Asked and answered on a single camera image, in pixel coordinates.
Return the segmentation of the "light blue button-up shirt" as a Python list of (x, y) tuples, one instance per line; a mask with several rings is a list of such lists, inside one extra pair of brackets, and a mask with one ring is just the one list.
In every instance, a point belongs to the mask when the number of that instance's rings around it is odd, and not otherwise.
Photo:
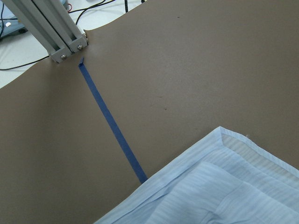
[(185, 150), (100, 224), (296, 224), (299, 172), (223, 127)]

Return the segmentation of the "grey aluminium frame post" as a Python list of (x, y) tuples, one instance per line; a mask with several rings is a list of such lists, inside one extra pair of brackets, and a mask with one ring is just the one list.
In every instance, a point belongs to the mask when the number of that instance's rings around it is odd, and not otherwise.
[(59, 0), (4, 0), (4, 5), (57, 63), (83, 50), (86, 36)]

